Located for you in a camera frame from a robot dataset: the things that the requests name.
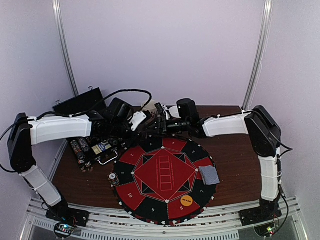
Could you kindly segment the poker chip stack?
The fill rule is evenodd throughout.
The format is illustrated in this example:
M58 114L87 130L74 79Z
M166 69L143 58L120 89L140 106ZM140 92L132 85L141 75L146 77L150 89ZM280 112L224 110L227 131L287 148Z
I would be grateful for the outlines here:
M108 175L108 180L110 182L110 184L113 186L113 187L116 187L120 184L120 180L119 180L119 177L116 173L110 173Z

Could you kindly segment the orange big blind button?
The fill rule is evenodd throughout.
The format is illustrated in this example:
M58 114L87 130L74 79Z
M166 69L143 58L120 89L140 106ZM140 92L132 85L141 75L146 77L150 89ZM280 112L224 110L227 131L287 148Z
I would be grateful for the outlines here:
M189 195L184 195L180 199L180 203L185 207L190 207L193 204L194 200Z

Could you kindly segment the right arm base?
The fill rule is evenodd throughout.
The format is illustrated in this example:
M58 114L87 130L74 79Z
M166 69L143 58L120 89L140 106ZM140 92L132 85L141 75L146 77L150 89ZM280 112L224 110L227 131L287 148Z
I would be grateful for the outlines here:
M280 228L282 212L279 208L271 210L270 207L260 206L241 210L239 217L242 226L254 225L254 231L259 237L270 238Z

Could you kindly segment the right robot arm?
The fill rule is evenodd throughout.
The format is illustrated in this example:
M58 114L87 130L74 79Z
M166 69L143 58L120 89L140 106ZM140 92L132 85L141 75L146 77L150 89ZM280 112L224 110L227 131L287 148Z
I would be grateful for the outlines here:
M287 152L292 151L292 148L281 142L280 126L262 105L240 113L206 118L200 117L196 103L190 98L177 101L178 117L173 117L160 103L155 106L158 115L148 124L147 129L157 135L188 132L198 139L248 135L261 169L261 206L257 208L256 216L259 220L266 221L276 212L275 206L281 197L281 148L285 148Z

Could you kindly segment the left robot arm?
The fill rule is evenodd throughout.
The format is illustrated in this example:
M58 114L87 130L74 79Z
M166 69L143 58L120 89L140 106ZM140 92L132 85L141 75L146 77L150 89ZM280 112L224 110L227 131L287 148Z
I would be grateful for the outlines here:
M149 98L139 111L124 116L122 107L127 103L114 98L109 107L98 112L93 109L76 114L45 112L38 117L19 113L14 123L6 130L10 133L7 149L11 169L9 173L19 174L51 208L61 222L72 218L68 202L37 165L32 147L40 143L93 137L102 141L108 139L131 139L140 124L146 119L145 108Z

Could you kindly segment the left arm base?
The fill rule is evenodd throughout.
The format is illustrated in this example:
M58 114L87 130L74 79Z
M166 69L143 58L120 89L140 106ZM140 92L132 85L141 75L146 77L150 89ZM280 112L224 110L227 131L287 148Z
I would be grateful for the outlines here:
M54 234L60 239L69 238L78 227L86 227L90 213L86 210L70 208L67 205L47 207L46 218L57 221L53 227Z

